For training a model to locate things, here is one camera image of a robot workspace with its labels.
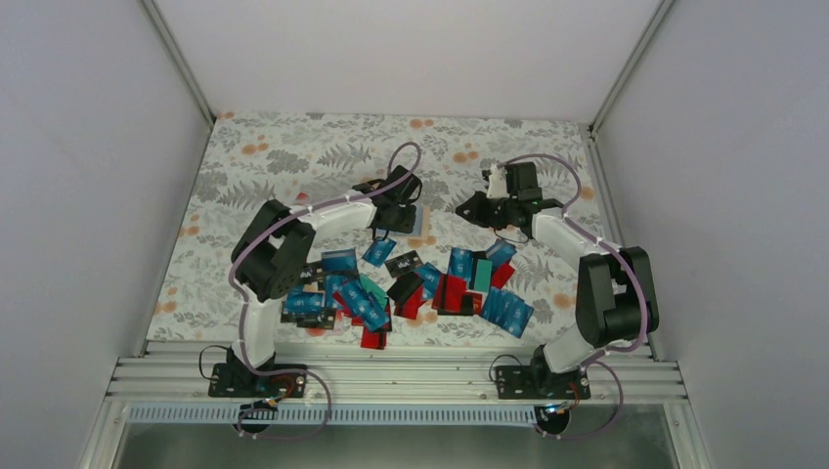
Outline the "beige leather card holder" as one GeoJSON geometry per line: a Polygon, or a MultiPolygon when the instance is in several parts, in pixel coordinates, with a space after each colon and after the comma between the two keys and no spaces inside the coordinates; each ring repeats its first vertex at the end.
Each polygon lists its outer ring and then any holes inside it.
{"type": "Polygon", "coordinates": [[[413,230],[413,237],[426,239],[430,236],[431,229],[431,210],[426,205],[420,205],[416,210],[415,228],[413,230]]]}

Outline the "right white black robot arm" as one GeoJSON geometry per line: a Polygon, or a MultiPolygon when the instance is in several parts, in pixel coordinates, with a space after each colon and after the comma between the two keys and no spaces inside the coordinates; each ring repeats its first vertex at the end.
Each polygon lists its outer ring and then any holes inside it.
{"type": "Polygon", "coordinates": [[[576,271],[575,323],[539,346],[531,361],[532,390],[552,398],[565,388],[566,372],[638,349],[659,315],[648,254],[590,233],[570,215],[570,201],[544,197],[534,158],[516,157],[483,171],[485,190],[455,212],[480,228],[515,227],[576,271]]]}

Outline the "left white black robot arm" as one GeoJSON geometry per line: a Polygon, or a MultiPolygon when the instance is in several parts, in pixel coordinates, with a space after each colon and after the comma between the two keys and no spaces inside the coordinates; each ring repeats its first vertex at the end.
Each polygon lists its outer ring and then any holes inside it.
{"type": "Polygon", "coordinates": [[[266,362],[276,353],[278,315],[268,313],[265,304],[299,284],[313,243],[353,230],[411,232],[421,188],[412,170],[397,166],[386,179],[331,200],[307,206],[269,200],[260,208],[232,252],[229,271],[229,284],[242,301],[232,345],[240,361],[233,381],[244,393],[257,396],[271,385],[273,371],[266,362]]]}

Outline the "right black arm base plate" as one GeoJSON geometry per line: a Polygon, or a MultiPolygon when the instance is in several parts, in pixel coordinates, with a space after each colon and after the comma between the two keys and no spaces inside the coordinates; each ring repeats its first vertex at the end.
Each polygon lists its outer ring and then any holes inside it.
{"type": "Polygon", "coordinates": [[[530,365],[499,365],[494,371],[501,400],[587,400],[591,397],[589,379],[578,368],[552,373],[530,365]]]}

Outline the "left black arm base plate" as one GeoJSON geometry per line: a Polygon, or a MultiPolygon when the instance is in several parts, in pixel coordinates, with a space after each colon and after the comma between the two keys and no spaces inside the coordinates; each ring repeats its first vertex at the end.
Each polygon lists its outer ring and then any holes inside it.
{"type": "Polygon", "coordinates": [[[264,399],[304,396],[307,384],[307,366],[294,363],[276,363],[273,370],[278,375],[252,374],[243,364],[217,363],[213,367],[207,395],[210,398],[264,399]]]}

